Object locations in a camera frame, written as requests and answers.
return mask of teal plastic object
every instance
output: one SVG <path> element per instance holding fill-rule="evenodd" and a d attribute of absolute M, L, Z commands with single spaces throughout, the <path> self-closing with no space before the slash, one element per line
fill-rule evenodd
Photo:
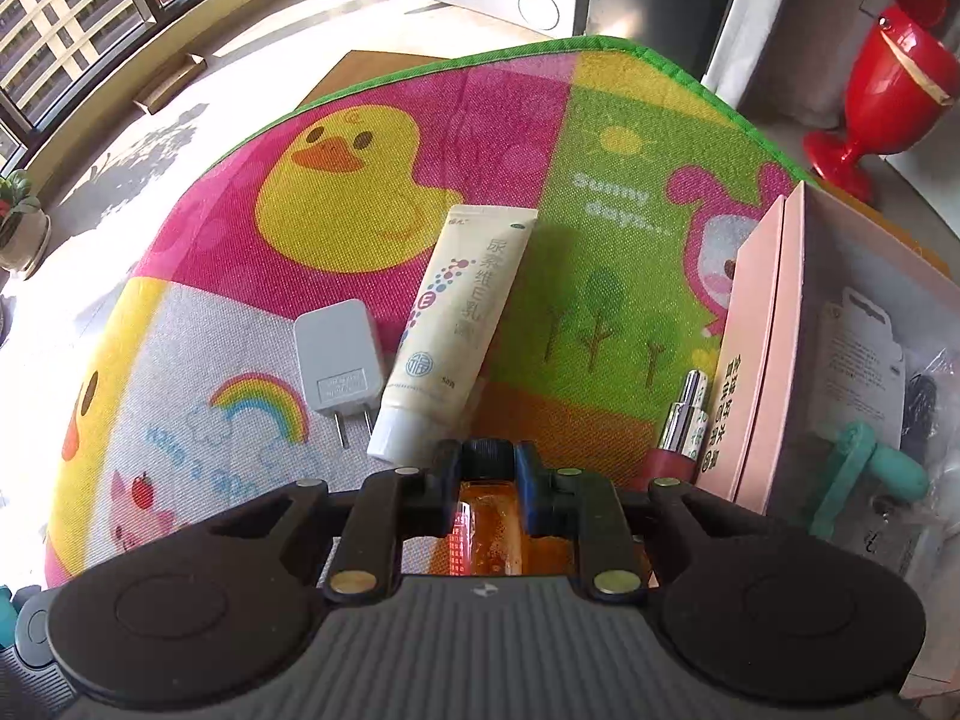
<path fill-rule="evenodd" d="M 904 503 L 923 499 L 930 486 L 923 466 L 901 451 L 877 443 L 874 429 L 867 423 L 851 422 L 833 445 L 821 483 L 810 498 L 805 519 L 811 536 L 825 541 L 833 537 L 834 522 L 864 469 Z"/>
<path fill-rule="evenodd" d="M 0 649 L 13 647 L 13 632 L 16 631 L 16 609 L 11 603 L 10 588 L 6 584 L 0 586 Z"/>

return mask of lipstick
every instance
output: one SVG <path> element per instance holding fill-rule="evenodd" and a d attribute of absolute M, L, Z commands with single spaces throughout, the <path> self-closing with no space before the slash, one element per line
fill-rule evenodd
<path fill-rule="evenodd" d="M 628 485 L 645 493 L 651 480 L 672 476 L 689 482 L 697 469 L 697 456 L 707 432 L 707 375 L 702 370 L 690 370 L 683 380 L 680 399 L 670 406 L 664 432 L 658 444 L 647 450 L 640 462 L 640 472 Z"/>

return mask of white packaging card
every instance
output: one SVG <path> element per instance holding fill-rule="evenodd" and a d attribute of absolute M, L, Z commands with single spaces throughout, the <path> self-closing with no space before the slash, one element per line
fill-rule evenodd
<path fill-rule="evenodd" d="M 904 422 L 904 350 L 884 309 L 851 288 L 820 314 L 808 427 L 835 442 L 856 420 L 899 449 Z"/>

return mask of duck eye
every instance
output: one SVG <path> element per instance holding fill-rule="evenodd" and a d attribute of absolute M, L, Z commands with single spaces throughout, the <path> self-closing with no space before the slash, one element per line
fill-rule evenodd
<path fill-rule="evenodd" d="M 97 379 L 99 378 L 97 371 L 93 371 L 93 375 L 90 376 L 90 383 L 86 385 L 86 391 L 83 394 L 83 403 L 80 403 L 80 416 L 86 416 L 86 411 L 90 408 L 90 403 L 93 401 L 93 395 L 97 391 Z"/>

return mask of sunlit floor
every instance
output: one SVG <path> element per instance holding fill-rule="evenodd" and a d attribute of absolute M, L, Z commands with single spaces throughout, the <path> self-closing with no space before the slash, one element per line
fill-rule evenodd
<path fill-rule="evenodd" d="M 208 69 L 166 108 L 131 113 L 75 184 L 42 194 L 50 253 L 2 292 L 0 584 L 45 585 L 44 524 L 78 382 L 128 274 L 194 179 L 293 110 L 349 50 L 450 57 L 542 39 L 428 0 L 275 0 L 204 50 Z"/>

